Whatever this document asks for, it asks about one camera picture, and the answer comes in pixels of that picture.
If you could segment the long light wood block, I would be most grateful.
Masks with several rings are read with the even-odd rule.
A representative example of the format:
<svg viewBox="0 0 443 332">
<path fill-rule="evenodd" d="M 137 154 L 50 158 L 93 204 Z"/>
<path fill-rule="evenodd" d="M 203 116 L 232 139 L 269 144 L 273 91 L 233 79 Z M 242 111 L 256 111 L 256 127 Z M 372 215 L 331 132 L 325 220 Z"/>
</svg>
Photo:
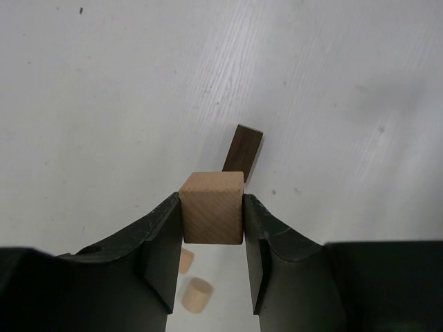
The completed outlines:
<svg viewBox="0 0 443 332">
<path fill-rule="evenodd" d="M 179 261 L 179 273 L 186 274 L 195 258 L 195 254 L 185 248 L 181 249 L 180 261 Z"/>
</svg>

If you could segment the dark brown arch block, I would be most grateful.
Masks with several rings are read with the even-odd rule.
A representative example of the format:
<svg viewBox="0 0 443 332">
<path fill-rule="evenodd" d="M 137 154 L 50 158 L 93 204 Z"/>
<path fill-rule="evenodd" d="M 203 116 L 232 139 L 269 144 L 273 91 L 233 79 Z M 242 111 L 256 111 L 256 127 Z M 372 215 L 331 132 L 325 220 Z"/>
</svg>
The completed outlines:
<svg viewBox="0 0 443 332">
<path fill-rule="evenodd" d="M 262 131 L 241 124 L 237 125 L 222 171 L 242 172 L 244 183 L 246 183 L 255 157 L 258 155 L 262 138 Z"/>
</svg>

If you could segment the light wood cube block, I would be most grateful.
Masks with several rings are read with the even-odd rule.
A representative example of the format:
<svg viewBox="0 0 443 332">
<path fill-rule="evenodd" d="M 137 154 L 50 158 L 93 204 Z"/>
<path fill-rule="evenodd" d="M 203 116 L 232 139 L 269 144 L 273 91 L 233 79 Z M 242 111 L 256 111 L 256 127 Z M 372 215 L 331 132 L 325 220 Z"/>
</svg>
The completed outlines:
<svg viewBox="0 0 443 332">
<path fill-rule="evenodd" d="M 243 242 L 242 172 L 194 172 L 179 190 L 185 243 Z"/>
</svg>

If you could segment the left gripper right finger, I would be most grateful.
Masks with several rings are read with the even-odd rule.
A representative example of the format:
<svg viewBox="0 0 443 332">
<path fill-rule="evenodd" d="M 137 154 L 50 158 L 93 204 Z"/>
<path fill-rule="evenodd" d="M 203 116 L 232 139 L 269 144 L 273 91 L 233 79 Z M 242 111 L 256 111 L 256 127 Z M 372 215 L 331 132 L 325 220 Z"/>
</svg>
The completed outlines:
<svg viewBox="0 0 443 332">
<path fill-rule="evenodd" d="M 252 194 L 243 224 L 262 331 L 441 331 L 441 241 L 320 245 Z"/>
</svg>

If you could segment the light wood cylinder block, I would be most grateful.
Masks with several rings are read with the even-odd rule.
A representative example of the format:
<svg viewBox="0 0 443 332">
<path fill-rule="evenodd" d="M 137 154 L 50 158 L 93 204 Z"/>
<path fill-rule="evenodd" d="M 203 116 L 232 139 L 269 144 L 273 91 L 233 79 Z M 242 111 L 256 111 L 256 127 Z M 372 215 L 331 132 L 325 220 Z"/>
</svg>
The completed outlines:
<svg viewBox="0 0 443 332">
<path fill-rule="evenodd" d="M 188 312 L 201 313 L 208 304 L 213 287 L 206 280 L 193 277 L 188 282 L 181 303 Z"/>
</svg>

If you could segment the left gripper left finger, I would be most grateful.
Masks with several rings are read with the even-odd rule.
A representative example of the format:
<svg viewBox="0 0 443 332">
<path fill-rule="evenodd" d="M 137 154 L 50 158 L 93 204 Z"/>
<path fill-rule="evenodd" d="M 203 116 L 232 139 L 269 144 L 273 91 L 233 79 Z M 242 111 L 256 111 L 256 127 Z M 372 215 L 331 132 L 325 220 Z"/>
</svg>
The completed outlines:
<svg viewBox="0 0 443 332">
<path fill-rule="evenodd" d="M 164 331 L 174 308 L 181 202 L 76 254 L 1 249 L 2 331 Z"/>
</svg>

